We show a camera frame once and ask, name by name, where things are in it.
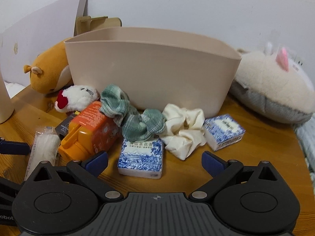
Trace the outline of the white tissue packet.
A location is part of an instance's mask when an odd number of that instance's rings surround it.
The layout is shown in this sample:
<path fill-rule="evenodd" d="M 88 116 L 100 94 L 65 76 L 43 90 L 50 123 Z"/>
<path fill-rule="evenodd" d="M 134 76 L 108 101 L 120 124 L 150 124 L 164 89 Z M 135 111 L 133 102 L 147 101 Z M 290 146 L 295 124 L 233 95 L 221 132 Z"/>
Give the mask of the white tissue packet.
<path fill-rule="evenodd" d="M 56 164 L 59 145 L 60 138 L 54 127 L 46 126 L 36 130 L 24 181 L 40 162 L 49 161 L 53 166 Z"/>

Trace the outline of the blue white tissue pack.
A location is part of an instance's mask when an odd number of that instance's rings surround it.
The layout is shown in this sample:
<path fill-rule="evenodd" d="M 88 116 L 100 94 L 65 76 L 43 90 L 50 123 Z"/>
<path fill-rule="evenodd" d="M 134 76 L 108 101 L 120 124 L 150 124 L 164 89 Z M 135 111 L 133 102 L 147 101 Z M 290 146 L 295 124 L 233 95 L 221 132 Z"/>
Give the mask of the blue white tissue pack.
<path fill-rule="evenodd" d="M 162 176 L 164 143 L 157 136 L 143 142 L 122 142 L 118 159 L 121 175 L 159 179 Z"/>
<path fill-rule="evenodd" d="M 239 142 L 246 132 L 229 114 L 205 119 L 203 128 L 207 144 L 213 151 Z"/>

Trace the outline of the small black box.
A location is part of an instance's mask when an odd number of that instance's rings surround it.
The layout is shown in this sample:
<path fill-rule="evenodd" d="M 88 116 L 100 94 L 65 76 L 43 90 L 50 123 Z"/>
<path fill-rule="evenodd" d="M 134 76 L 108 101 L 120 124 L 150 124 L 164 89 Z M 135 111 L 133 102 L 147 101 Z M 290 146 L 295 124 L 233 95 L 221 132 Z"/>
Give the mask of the small black box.
<path fill-rule="evenodd" d="M 60 140 L 63 140 L 65 136 L 68 134 L 69 124 L 70 122 L 79 114 L 80 112 L 75 111 L 71 113 L 66 119 L 64 119 L 56 128 L 56 133 Z"/>

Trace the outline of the cream cloth scrunchie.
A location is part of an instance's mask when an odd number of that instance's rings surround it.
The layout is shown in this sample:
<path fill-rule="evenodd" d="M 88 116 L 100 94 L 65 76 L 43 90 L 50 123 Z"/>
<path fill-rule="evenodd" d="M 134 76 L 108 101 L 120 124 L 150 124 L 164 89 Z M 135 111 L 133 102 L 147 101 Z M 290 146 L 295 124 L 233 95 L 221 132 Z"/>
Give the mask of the cream cloth scrunchie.
<path fill-rule="evenodd" d="M 159 137 L 165 148 L 178 159 L 185 160 L 197 147 L 206 144 L 202 109 L 190 110 L 167 104 L 162 114 L 166 119 L 165 129 Z"/>

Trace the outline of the small white red plush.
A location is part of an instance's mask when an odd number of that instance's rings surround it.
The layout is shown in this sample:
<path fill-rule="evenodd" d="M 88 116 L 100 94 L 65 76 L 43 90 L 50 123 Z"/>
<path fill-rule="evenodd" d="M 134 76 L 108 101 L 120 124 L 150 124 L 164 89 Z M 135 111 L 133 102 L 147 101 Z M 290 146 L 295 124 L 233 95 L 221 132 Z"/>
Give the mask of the small white red plush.
<path fill-rule="evenodd" d="M 55 101 L 55 109 L 64 113 L 82 111 L 98 98 L 99 93 L 95 88 L 85 85 L 73 85 L 59 91 Z"/>

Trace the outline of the orange hamster plush toy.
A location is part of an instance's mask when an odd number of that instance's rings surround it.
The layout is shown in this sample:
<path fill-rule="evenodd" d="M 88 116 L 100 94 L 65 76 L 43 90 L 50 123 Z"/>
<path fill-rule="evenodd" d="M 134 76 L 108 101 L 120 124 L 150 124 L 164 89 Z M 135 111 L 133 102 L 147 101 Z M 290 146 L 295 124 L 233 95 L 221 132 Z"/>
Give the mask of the orange hamster plush toy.
<path fill-rule="evenodd" d="M 41 94 L 53 93 L 72 84 L 65 41 L 38 55 L 32 65 L 24 65 L 23 72 L 29 73 L 32 89 Z"/>

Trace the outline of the light blue quilted bedding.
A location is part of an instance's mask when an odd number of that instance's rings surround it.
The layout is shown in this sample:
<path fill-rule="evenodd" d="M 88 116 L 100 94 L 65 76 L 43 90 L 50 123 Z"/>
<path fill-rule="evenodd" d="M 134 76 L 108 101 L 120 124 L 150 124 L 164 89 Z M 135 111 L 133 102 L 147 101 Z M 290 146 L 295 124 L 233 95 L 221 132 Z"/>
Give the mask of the light blue quilted bedding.
<path fill-rule="evenodd" d="M 305 123 L 294 125 L 294 132 L 297 136 L 299 146 L 301 147 L 304 155 L 305 162 L 307 163 L 308 170 L 312 185 L 314 188 L 314 167 L 315 167 L 315 119 L 314 114 Z"/>

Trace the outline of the white sheep plush toy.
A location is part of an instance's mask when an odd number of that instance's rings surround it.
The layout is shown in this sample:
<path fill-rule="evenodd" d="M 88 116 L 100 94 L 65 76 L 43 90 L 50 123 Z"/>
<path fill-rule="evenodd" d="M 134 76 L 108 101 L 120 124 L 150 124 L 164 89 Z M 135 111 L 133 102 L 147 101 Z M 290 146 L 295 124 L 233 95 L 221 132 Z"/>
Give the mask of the white sheep plush toy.
<path fill-rule="evenodd" d="M 290 49 L 266 43 L 264 50 L 238 49 L 242 59 L 230 93 L 242 104 L 283 124 L 305 123 L 314 114 L 314 85 Z"/>

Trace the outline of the lilac white headboard panel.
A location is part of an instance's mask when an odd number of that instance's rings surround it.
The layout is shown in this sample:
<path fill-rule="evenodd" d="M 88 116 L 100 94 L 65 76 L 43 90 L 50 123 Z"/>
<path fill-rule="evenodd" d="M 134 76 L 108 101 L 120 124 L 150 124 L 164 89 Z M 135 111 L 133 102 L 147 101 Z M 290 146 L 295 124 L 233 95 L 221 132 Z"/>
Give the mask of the lilac white headboard panel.
<path fill-rule="evenodd" d="M 45 50 L 74 36 L 75 22 L 87 0 L 58 0 L 22 18 L 1 33 L 1 73 L 4 81 L 30 84 L 24 65 L 31 65 Z"/>

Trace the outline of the beige plastic storage bin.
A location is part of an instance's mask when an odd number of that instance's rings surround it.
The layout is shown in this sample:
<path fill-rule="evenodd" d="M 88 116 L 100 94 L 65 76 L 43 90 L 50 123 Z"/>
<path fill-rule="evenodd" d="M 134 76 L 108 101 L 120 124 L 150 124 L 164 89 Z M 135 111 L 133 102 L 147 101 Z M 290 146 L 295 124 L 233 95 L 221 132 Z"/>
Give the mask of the beige plastic storage bin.
<path fill-rule="evenodd" d="M 103 91 L 111 83 L 139 109 L 169 104 L 218 114 L 241 55 L 224 42 L 188 32 L 113 27 L 65 43 L 74 84 Z"/>

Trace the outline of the wooden board stand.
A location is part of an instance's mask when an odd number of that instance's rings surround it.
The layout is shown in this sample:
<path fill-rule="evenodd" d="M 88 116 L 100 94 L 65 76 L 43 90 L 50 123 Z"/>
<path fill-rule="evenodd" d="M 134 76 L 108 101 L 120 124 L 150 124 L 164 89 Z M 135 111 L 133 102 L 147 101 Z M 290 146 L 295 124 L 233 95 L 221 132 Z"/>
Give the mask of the wooden board stand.
<path fill-rule="evenodd" d="M 106 16 L 97 18 L 92 18 L 90 16 L 77 17 L 75 22 L 74 36 L 109 27 L 122 27 L 121 19 L 109 18 Z"/>

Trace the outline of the white wall socket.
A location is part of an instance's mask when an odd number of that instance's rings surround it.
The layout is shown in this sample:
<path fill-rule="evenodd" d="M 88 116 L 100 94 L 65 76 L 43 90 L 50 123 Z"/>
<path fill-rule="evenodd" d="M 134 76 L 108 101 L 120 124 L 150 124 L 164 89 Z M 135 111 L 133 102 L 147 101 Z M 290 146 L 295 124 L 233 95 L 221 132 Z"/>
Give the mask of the white wall socket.
<path fill-rule="evenodd" d="M 289 59 L 294 61 L 297 65 L 303 66 L 304 60 L 296 52 L 289 51 L 288 56 L 289 56 Z"/>

